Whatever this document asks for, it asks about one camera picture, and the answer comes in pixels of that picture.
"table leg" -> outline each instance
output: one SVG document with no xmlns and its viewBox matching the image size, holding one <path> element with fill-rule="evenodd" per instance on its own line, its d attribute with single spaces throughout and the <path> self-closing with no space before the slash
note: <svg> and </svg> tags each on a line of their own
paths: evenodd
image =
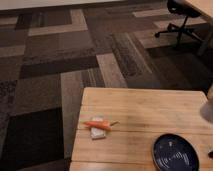
<svg viewBox="0 0 213 171">
<path fill-rule="evenodd" d="M 211 31 L 208 33 L 208 35 L 206 36 L 206 38 L 204 39 L 200 49 L 198 50 L 198 56 L 202 56 L 203 53 L 205 52 L 209 42 L 211 41 L 213 37 L 213 28 L 211 29 Z"/>
</svg>

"chair wheel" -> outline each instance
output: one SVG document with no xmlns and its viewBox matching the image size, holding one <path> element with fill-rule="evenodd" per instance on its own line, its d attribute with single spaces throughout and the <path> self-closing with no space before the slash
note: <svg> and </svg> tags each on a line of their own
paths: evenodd
<svg viewBox="0 0 213 171">
<path fill-rule="evenodd" d="M 155 37 L 159 38 L 160 37 L 160 33 L 155 33 Z"/>
</svg>

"white object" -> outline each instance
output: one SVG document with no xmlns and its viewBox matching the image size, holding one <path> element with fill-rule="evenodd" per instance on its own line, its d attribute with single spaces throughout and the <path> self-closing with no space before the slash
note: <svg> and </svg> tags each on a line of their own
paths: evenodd
<svg viewBox="0 0 213 171">
<path fill-rule="evenodd" d="M 103 121 L 102 116 L 96 116 L 92 118 L 92 121 Z M 98 128 L 91 128 L 91 138 L 93 140 L 106 138 L 106 131 Z"/>
</svg>

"wood grain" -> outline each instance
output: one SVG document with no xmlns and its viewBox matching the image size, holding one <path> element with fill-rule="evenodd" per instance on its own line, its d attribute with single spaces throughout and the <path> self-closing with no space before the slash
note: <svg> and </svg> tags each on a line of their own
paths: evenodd
<svg viewBox="0 0 213 171">
<path fill-rule="evenodd" d="M 113 131 L 108 133 L 106 139 L 93 141 L 88 130 L 78 130 L 72 161 L 152 165 L 152 145 L 162 134 Z M 212 135 L 178 135 L 195 148 L 201 167 L 213 168 L 212 159 L 207 155 L 213 149 Z"/>
<path fill-rule="evenodd" d="M 162 134 L 184 137 L 195 148 L 200 170 L 213 169 L 213 125 L 203 117 L 208 100 L 199 91 L 86 88 L 71 170 L 155 170 L 152 145 Z M 103 115 L 119 121 L 103 140 L 93 141 L 82 122 Z"/>
<path fill-rule="evenodd" d="M 212 0 L 185 0 L 185 2 L 198 10 L 211 20 L 213 19 L 213 2 Z"/>
<path fill-rule="evenodd" d="M 73 162 L 70 171 L 156 171 L 153 165 Z"/>
<path fill-rule="evenodd" d="M 82 104 L 111 108 L 158 108 L 200 110 L 207 101 L 200 91 L 86 88 Z"/>
</svg>

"office chair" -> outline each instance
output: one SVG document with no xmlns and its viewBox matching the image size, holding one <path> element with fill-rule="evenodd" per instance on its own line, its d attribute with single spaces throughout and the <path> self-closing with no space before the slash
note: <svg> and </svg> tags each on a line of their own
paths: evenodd
<svg viewBox="0 0 213 171">
<path fill-rule="evenodd" d="M 186 17 L 184 19 L 183 24 L 180 27 L 175 24 L 170 23 L 167 27 L 167 30 L 156 33 L 155 37 L 159 38 L 161 33 L 175 33 L 176 32 L 176 33 L 178 33 L 176 47 L 178 47 L 180 44 L 182 34 L 186 34 L 189 37 L 191 37 L 192 39 L 197 40 L 198 42 L 201 43 L 202 40 L 194 33 L 194 29 L 186 28 L 186 23 L 187 23 L 188 18 L 189 17 L 191 17 L 191 18 L 199 17 L 200 13 L 195 11 L 194 9 L 186 6 L 185 4 L 182 5 L 182 4 L 175 2 L 175 0 L 168 0 L 167 7 L 168 7 L 168 10 L 170 13 L 185 15 Z"/>
</svg>

